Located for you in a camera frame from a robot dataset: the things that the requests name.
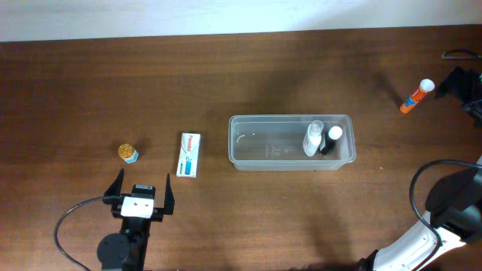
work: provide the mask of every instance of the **gray plastic bin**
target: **gray plastic bin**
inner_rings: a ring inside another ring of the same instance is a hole
[[[343,130],[336,149],[308,157],[303,139],[314,120],[323,133],[335,125]],[[246,115],[229,121],[229,159],[238,170],[336,170],[356,158],[352,121],[347,115]]]

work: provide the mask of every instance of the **white bottle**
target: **white bottle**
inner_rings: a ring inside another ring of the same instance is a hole
[[[319,120],[313,121],[304,136],[303,149],[307,156],[312,157],[318,150],[319,144],[322,142],[323,122]]]

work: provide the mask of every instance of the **box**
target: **box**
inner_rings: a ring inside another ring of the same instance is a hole
[[[323,122],[323,133],[339,126],[343,135],[328,156],[320,152],[308,157],[303,139],[308,126]],[[238,170],[336,170],[356,159],[352,121],[344,114],[245,115],[229,122],[228,155]]]
[[[196,178],[200,144],[200,134],[182,133],[178,170],[176,172],[178,177]]]

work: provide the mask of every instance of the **yellow lid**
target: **yellow lid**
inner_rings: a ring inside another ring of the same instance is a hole
[[[132,155],[134,155],[134,147],[131,146],[130,144],[122,144],[119,147],[119,156],[120,158],[129,158]]]

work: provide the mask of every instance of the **white box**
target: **white box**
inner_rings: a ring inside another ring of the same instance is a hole
[[[196,178],[200,144],[200,134],[182,133],[178,170],[175,173],[178,177]]]

